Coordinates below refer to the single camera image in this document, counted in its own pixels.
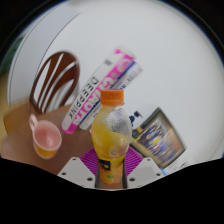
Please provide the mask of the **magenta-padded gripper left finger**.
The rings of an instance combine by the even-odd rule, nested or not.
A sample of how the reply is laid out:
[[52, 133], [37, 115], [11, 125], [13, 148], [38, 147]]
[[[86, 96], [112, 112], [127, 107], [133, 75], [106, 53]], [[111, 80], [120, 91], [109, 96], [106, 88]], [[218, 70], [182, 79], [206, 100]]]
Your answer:
[[71, 157], [58, 176], [84, 188], [99, 186], [98, 157], [93, 148], [80, 158]]

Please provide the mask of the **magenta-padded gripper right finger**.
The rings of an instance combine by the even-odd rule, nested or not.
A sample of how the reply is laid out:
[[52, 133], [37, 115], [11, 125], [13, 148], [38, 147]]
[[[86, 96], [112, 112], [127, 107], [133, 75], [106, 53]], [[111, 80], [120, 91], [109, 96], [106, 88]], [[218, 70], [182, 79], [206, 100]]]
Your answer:
[[134, 149], [128, 149], [123, 168], [122, 182], [124, 188], [143, 187], [163, 176], [163, 172], [152, 158], [143, 158]]

